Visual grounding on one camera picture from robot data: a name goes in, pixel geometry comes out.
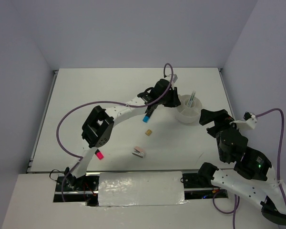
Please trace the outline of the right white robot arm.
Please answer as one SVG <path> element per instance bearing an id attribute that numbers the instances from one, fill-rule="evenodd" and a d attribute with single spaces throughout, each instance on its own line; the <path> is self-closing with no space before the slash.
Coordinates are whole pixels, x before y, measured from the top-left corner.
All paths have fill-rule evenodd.
<path id="1" fill-rule="evenodd" d="M 240 133 L 241 129 L 253 130 L 259 117 L 273 111 L 257 115 L 246 112 L 243 120 L 234 120 L 225 109 L 202 109 L 199 124 L 214 123 L 207 133 L 216 139 L 220 161 L 234 163 L 234 171 L 242 179 L 208 162 L 202 164 L 197 177 L 201 186 L 213 185 L 232 192 L 255 205 L 267 220 L 286 226 L 286 184 L 280 176 L 280 163 L 274 167 L 264 153 L 249 147 L 248 139 Z"/>

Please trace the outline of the small yellow eraser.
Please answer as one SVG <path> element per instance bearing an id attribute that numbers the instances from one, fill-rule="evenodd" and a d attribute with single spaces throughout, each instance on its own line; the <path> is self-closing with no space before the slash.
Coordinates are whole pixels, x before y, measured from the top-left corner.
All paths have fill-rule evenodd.
<path id="1" fill-rule="evenodd" d="M 145 132 L 145 134 L 146 134 L 147 136 L 150 136 L 150 135 L 152 134 L 152 130 L 148 129 L 148 130 Z"/>

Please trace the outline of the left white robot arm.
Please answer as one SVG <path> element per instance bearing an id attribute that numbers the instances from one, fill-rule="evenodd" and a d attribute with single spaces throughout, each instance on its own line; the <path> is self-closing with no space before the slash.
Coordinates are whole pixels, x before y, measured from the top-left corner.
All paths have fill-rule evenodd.
<path id="1" fill-rule="evenodd" d="M 181 102 L 177 88 L 174 86 L 176 80 L 175 74 L 166 76 L 160 79 L 154 87 L 139 93 L 129 102 L 113 102 L 113 106 L 110 108 L 102 108 L 101 102 L 96 102 L 96 106 L 82 125 L 83 147 L 81 152 L 72 153 L 64 146 L 62 147 L 67 154 L 78 160 L 72 167 L 65 169 L 63 182 L 66 182 L 73 190 L 82 188 L 92 157 L 97 156 L 99 159 L 103 159 L 99 149 L 109 141 L 113 128 L 119 123 L 138 115 L 143 115 L 143 121 L 146 123 L 158 106 L 178 107 Z"/>

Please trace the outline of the silver green pen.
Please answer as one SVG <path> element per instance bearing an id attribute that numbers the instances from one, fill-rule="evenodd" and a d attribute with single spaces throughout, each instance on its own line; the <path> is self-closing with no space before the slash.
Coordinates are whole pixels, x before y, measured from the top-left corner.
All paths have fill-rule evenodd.
<path id="1" fill-rule="evenodd" d="M 188 106 L 191 107 L 193 101 L 194 101 L 194 97 L 195 97 L 196 91 L 192 91 L 191 97 L 188 100 Z"/>

